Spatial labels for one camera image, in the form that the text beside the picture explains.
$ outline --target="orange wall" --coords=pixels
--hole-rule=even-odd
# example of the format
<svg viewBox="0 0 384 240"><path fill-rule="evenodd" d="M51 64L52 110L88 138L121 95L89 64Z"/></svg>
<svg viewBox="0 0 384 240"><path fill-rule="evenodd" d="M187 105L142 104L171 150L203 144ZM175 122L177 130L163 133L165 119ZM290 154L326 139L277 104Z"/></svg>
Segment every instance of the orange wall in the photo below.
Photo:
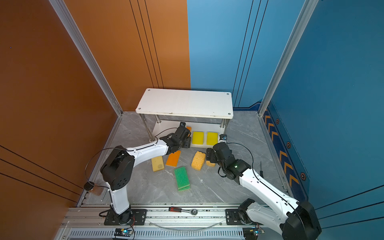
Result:
<svg viewBox="0 0 384 240"><path fill-rule="evenodd" d="M124 111L146 88L190 89L186 0L65 0Z"/></svg>
<svg viewBox="0 0 384 240"><path fill-rule="evenodd" d="M117 116L49 1L2 1L0 22L0 236L52 239Z"/></svg>

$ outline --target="ratchet wrench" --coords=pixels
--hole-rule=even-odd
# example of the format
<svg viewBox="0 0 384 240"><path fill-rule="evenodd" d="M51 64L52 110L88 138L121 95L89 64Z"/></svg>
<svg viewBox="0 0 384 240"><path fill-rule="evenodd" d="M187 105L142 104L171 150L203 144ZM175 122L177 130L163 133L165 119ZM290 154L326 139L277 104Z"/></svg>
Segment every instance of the ratchet wrench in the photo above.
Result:
<svg viewBox="0 0 384 240"><path fill-rule="evenodd" d="M184 209L181 209L179 207L169 207L168 210L170 212L189 212L193 216L197 215L197 209L184 210Z"/></svg>

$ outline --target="screwdriver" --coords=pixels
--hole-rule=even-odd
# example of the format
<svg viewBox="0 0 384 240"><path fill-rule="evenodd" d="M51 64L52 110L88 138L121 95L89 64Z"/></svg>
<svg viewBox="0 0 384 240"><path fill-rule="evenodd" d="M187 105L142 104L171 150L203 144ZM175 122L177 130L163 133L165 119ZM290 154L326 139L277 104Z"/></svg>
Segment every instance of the screwdriver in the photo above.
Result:
<svg viewBox="0 0 384 240"><path fill-rule="evenodd" d="M260 177L264 178L263 171L262 171L262 163L260 161Z"/></svg>

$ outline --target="wrench handle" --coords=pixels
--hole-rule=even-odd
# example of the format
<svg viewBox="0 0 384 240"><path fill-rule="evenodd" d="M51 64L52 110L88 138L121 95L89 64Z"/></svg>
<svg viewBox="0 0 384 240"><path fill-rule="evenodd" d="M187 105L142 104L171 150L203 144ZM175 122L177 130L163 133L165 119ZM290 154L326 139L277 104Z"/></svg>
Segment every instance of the wrench handle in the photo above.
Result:
<svg viewBox="0 0 384 240"><path fill-rule="evenodd" d="M170 212L181 212L181 208L179 208L179 207L169 207L168 210Z"/></svg>

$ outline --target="blue wall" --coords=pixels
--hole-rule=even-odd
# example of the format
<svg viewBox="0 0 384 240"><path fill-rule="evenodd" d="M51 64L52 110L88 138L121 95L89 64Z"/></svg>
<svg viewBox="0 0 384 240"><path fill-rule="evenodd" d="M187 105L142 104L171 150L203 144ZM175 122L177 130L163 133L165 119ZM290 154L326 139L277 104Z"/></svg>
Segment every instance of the blue wall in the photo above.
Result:
<svg viewBox="0 0 384 240"><path fill-rule="evenodd" d="M310 177L315 208L384 184L384 2L319 1L272 98ZM384 200L384 188L317 210L319 218ZM384 215L384 204L320 220ZM383 239L384 220L324 229L319 239Z"/></svg>
<svg viewBox="0 0 384 240"><path fill-rule="evenodd" d="M260 101L303 3L188 0L191 88L232 92L234 107Z"/></svg>

